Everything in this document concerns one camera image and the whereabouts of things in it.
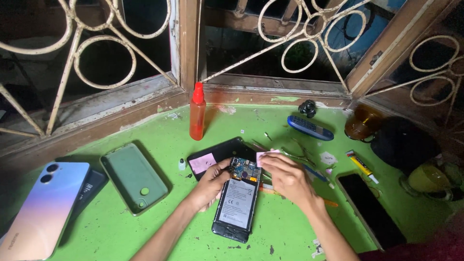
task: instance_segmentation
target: circuit board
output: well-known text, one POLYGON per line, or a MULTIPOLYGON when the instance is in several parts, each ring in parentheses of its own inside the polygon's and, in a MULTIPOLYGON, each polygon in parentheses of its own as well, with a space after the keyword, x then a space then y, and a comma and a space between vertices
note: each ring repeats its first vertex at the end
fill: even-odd
POLYGON ((257 182, 261 175, 261 168, 256 167, 255 162, 237 157, 232 158, 229 170, 232 177, 238 180, 248 179, 257 182))

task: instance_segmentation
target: blue feature phone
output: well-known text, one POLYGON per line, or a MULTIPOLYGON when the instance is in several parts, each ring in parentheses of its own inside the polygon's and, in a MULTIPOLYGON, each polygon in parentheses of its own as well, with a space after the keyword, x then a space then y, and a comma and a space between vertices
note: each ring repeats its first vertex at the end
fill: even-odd
POLYGON ((321 127, 313 124, 305 119, 302 119, 297 116, 288 116, 287 123, 293 127, 295 130, 307 134, 316 139, 329 141, 334 139, 334 134, 321 127))

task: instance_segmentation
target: realme logo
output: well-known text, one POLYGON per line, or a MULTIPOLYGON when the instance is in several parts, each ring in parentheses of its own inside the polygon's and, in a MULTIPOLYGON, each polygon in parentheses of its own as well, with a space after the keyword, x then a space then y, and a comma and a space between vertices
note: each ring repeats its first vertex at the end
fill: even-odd
POLYGON ((10 246, 8 247, 8 249, 13 248, 14 242, 16 241, 16 238, 18 238, 18 236, 19 236, 19 233, 16 233, 16 234, 14 235, 14 238, 13 238, 13 240, 11 240, 11 244, 10 244, 10 246))

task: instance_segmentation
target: brown glass mug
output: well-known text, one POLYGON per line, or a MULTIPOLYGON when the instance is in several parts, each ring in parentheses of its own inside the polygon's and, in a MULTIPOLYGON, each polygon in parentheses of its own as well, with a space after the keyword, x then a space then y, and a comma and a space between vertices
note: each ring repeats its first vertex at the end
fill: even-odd
POLYGON ((345 123, 345 134, 350 139, 369 143, 365 139, 380 129, 382 119, 379 111, 361 104, 345 123))

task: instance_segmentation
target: black bag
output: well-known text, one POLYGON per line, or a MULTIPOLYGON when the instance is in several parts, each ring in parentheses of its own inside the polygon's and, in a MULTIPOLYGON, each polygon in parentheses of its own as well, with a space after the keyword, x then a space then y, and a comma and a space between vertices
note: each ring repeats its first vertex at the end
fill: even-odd
POLYGON ((389 117, 371 141, 372 151, 388 165, 406 176, 427 160, 441 153, 437 141, 410 120, 389 117))

